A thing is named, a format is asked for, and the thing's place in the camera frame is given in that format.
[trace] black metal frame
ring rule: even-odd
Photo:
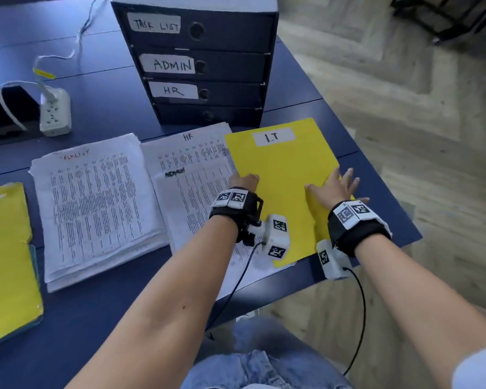
[[[472,11],[479,5],[483,0],[474,0],[472,4],[466,9],[465,12],[461,14],[458,18],[446,13],[443,7],[450,0],[442,0],[438,6],[428,2],[427,0],[392,0],[391,7],[394,8],[393,15],[400,16],[412,20],[426,31],[434,34],[438,41],[446,41],[449,39],[457,38],[460,35],[466,34],[467,32],[474,30],[474,33],[480,32],[484,27],[486,27],[486,8],[474,19],[473,23],[466,25],[464,20],[472,13]],[[429,25],[427,22],[421,20],[417,17],[417,8],[424,7],[428,10],[434,12],[435,14],[441,16],[450,22],[451,27],[437,31],[434,27]]]

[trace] electrical outlet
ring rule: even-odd
[[[63,89],[47,88],[55,99],[48,101],[41,95],[40,131],[46,136],[68,134],[72,130],[70,117],[70,96]]]

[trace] blue denim jeans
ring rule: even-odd
[[[283,389],[351,388],[331,363],[273,318],[240,320],[232,334],[235,353],[199,361],[181,389],[240,389],[253,383]],[[206,339],[199,356],[215,353],[214,342]]]

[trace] blue table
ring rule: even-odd
[[[61,0],[0,8],[0,17],[15,16],[19,22],[15,29],[0,26],[0,83],[31,79],[32,59],[37,54],[66,53],[90,2]],[[33,19],[37,23],[22,30]],[[59,23],[50,23],[51,30],[47,30],[44,19]],[[101,45],[106,40],[107,46]],[[59,62],[46,68],[59,77],[52,85],[63,87],[70,93],[73,133],[0,146],[0,185],[24,183],[33,230],[32,243],[37,248],[42,277],[42,228],[32,177],[28,174],[32,159],[128,132],[135,132],[141,140],[151,140],[195,128],[158,123],[110,6],[83,44],[80,64]],[[35,98],[39,96],[36,91],[30,92]],[[421,235],[382,179],[278,39],[262,126],[306,117],[316,120],[341,168],[355,168],[356,175],[362,179],[357,194],[372,198],[372,208],[394,230],[394,242],[404,246],[420,239]],[[233,130],[244,128],[234,126]],[[65,386],[170,256],[168,247],[161,248],[54,294],[47,294],[43,286],[45,316],[41,324],[0,344],[0,389]],[[291,268],[236,292],[217,323],[323,279],[317,257],[307,257]],[[223,302],[222,299],[215,304],[213,313]]]

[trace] wooden floor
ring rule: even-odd
[[[486,313],[486,62],[429,45],[390,0],[279,0],[279,35],[423,234],[407,252]],[[361,272],[358,389],[435,387]],[[354,280],[264,309],[344,365],[359,338]]]

